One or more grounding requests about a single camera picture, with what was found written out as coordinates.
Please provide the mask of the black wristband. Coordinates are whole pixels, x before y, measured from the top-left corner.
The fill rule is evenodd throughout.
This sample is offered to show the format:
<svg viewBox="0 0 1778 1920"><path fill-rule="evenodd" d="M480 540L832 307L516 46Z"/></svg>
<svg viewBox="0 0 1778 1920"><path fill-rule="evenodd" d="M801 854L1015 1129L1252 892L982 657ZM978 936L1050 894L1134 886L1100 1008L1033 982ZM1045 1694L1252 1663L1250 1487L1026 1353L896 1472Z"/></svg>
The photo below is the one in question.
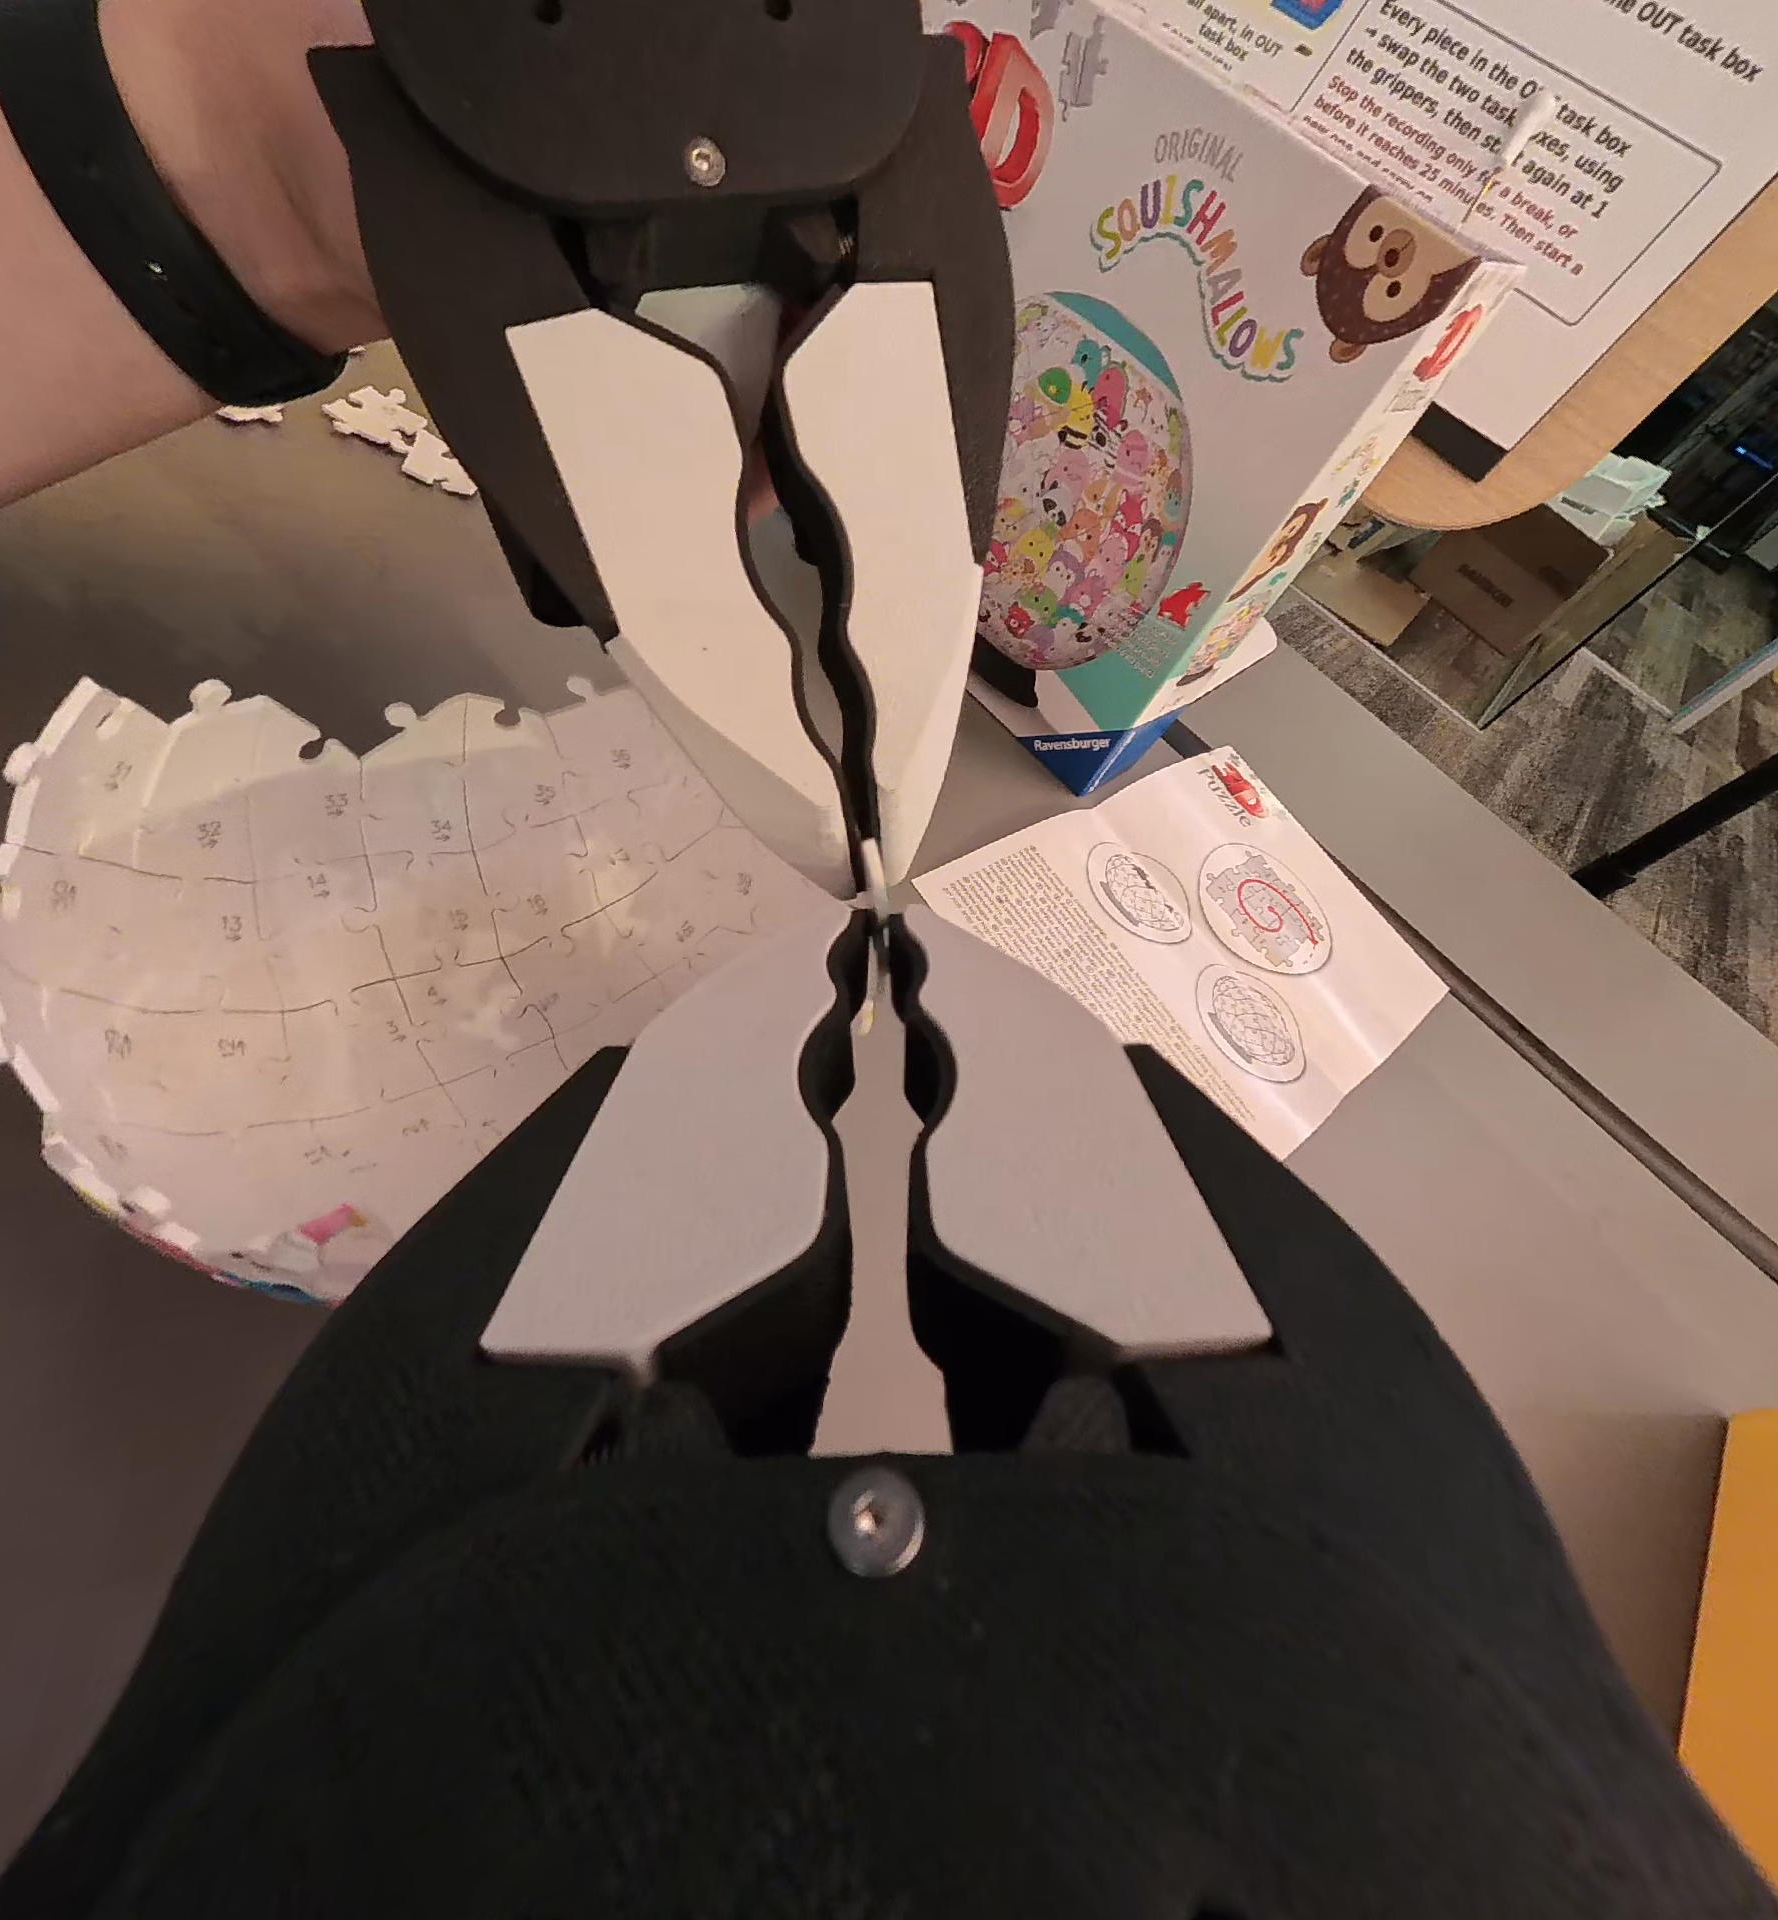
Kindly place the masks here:
<svg viewBox="0 0 1778 1920"><path fill-rule="evenodd" d="M202 395L276 406L347 372L348 353L266 314L176 203L110 74L97 2L0 2L0 112L60 224Z"/></svg>

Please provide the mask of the single curved jigsaw piece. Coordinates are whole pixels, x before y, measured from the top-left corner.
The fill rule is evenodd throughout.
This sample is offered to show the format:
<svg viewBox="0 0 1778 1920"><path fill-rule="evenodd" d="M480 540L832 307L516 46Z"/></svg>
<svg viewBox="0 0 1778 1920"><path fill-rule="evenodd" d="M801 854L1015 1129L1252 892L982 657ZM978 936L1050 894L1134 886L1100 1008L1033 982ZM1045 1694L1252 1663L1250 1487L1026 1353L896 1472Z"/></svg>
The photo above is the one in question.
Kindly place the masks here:
<svg viewBox="0 0 1778 1920"><path fill-rule="evenodd" d="M859 842L860 888L859 904L866 910L871 922L869 934L869 982L862 1005L853 1018L853 1038L866 1040L885 1013L894 1013L892 984L892 900L882 870L881 845L875 836Z"/></svg>

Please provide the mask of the printed instruction poster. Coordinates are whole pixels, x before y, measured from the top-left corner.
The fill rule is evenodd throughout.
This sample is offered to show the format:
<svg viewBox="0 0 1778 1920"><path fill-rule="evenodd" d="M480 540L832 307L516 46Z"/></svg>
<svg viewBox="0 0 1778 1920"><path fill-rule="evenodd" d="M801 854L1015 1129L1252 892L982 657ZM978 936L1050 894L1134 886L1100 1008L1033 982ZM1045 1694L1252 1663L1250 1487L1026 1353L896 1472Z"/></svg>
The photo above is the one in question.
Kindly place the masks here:
<svg viewBox="0 0 1778 1920"><path fill-rule="evenodd" d="M1524 264L1427 428L1486 478L1778 176L1778 2L1143 5L1221 78Z"/></svg>

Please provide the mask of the pile of white puzzle pieces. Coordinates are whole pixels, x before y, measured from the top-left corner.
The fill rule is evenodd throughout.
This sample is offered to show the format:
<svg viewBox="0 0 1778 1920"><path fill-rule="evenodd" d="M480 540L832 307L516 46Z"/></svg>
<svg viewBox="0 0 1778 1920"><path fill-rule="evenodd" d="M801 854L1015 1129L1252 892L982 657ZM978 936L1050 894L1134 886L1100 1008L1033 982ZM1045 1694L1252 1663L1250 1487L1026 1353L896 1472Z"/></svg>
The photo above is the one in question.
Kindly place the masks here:
<svg viewBox="0 0 1778 1920"><path fill-rule="evenodd" d="M364 385L320 405L327 428L391 455L399 471L430 491L473 500L480 491L437 428L399 388Z"/></svg>

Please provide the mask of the colourful puzzle box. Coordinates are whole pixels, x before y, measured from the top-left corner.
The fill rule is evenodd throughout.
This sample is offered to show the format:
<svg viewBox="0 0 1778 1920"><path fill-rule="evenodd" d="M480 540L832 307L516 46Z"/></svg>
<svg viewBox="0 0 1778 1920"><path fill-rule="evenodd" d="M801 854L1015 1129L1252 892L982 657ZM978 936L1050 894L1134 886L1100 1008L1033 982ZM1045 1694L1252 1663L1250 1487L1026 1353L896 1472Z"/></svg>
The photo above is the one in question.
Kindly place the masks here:
<svg viewBox="0 0 1778 1920"><path fill-rule="evenodd" d="M1259 660L1524 267L1143 5L922 12L964 57L1017 288L970 690L1083 798Z"/></svg>

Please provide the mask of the partly built puzzle ball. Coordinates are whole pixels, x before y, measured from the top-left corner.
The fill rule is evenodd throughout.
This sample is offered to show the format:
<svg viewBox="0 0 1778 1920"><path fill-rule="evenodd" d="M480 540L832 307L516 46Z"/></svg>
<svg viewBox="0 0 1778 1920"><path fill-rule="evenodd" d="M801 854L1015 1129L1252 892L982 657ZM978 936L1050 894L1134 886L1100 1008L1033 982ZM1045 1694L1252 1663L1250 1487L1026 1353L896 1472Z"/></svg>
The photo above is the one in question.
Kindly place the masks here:
<svg viewBox="0 0 1778 1920"><path fill-rule="evenodd" d="M337 1303L595 1051L824 894L628 689L386 711L80 679L7 763L0 1067L44 1160L211 1280Z"/></svg>

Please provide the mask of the person's left hand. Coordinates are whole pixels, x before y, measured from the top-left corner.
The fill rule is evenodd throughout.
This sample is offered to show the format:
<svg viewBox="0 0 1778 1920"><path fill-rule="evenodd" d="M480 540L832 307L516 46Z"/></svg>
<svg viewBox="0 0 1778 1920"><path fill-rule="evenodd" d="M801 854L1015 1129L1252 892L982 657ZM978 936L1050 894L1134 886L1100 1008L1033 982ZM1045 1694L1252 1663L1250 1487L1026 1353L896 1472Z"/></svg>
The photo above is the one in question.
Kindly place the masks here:
<svg viewBox="0 0 1778 1920"><path fill-rule="evenodd" d="M107 2L109 72L173 199L253 302L318 351L386 323L347 151L311 80L320 46L370 46L357 2Z"/></svg>

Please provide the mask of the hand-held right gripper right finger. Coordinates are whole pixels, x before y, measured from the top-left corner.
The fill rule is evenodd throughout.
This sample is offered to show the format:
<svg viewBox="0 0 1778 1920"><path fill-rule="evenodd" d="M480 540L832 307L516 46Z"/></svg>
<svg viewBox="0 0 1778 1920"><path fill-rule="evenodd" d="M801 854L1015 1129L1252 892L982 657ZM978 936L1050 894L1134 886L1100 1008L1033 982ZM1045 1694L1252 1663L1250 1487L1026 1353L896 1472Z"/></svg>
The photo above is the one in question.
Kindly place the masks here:
<svg viewBox="0 0 1778 1920"><path fill-rule="evenodd" d="M1131 1050L1066 991L910 909L894 925L907 1303L957 1454L1020 1451L1066 1380L1245 1356L1269 1314Z"/></svg>

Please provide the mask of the cardboard box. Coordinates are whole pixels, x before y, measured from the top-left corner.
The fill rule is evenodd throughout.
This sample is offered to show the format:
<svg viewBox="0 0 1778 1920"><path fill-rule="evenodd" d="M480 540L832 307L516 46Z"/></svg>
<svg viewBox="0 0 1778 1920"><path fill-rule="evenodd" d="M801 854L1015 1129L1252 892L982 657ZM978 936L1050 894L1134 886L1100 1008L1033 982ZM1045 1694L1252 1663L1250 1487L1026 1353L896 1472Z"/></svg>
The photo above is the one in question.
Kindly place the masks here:
<svg viewBox="0 0 1778 1920"><path fill-rule="evenodd" d="M1601 570L1613 549L1549 505L1441 536L1410 583L1505 660Z"/></svg>

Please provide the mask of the white instruction leaflet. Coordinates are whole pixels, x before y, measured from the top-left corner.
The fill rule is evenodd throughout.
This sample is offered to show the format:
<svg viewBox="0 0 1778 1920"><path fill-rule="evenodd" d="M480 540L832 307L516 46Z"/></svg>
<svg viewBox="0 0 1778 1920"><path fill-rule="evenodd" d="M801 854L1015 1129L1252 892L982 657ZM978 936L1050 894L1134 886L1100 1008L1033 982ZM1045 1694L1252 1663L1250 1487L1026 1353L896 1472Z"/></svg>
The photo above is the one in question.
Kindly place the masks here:
<svg viewBox="0 0 1778 1920"><path fill-rule="evenodd" d="M1279 1160L1448 997L1232 746L916 880L1206 1092Z"/></svg>

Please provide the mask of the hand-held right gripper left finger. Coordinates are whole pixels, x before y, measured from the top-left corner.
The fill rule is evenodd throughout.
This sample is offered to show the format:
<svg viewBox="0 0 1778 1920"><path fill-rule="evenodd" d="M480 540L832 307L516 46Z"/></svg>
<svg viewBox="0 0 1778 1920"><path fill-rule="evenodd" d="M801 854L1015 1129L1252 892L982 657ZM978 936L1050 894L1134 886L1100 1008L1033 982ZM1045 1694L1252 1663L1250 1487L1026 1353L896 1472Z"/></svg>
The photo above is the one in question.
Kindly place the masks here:
<svg viewBox="0 0 1778 1920"><path fill-rule="evenodd" d="M739 1454L805 1454L853 1303L836 1116L855 1088L871 917L832 907L742 953L628 1048L481 1335L702 1394Z"/></svg>

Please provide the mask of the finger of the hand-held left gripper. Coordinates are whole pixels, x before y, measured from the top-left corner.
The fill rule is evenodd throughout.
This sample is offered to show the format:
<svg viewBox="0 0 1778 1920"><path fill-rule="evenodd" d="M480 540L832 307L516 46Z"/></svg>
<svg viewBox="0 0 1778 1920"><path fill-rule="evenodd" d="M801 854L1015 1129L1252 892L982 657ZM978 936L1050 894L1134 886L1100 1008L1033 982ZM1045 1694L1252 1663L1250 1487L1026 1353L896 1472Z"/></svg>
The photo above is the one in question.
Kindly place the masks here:
<svg viewBox="0 0 1778 1920"><path fill-rule="evenodd" d="M932 288L834 294L781 364L788 473L832 538L830 679L862 701L845 764L885 886L931 829L967 694L982 570Z"/></svg>
<svg viewBox="0 0 1778 1920"><path fill-rule="evenodd" d="M862 894L801 644L752 564L725 372L596 309L513 324L509 353L606 597L612 660L736 819L830 894Z"/></svg>

